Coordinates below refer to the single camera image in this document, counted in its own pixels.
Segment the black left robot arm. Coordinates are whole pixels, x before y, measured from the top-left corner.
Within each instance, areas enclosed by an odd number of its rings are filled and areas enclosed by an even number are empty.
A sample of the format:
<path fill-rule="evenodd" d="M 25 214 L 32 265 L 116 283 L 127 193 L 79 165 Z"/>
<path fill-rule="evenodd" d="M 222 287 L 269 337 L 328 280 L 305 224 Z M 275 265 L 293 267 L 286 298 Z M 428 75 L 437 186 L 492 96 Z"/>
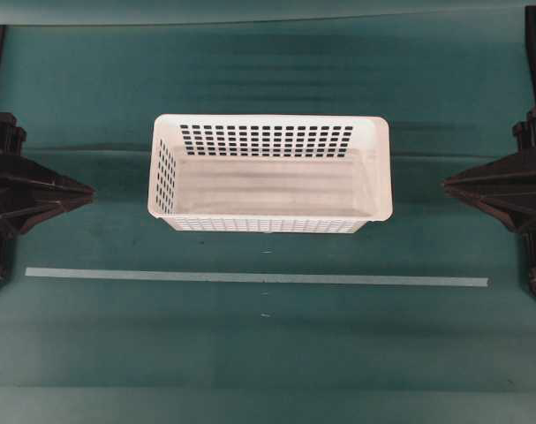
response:
<path fill-rule="evenodd" d="M 92 187 L 24 157 L 25 141 L 17 119 L 0 113 L 0 284 L 13 239 L 94 199 Z"/>

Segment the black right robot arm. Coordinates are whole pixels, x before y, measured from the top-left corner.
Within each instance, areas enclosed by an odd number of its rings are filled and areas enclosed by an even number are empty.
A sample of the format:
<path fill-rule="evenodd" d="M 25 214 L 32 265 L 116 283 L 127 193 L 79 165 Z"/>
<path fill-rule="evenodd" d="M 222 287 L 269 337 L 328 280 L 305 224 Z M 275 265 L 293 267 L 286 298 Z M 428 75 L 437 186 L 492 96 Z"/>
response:
<path fill-rule="evenodd" d="M 517 152 L 446 178 L 445 193 L 501 222 L 525 242 L 536 298 L 536 108 L 512 128 Z"/>

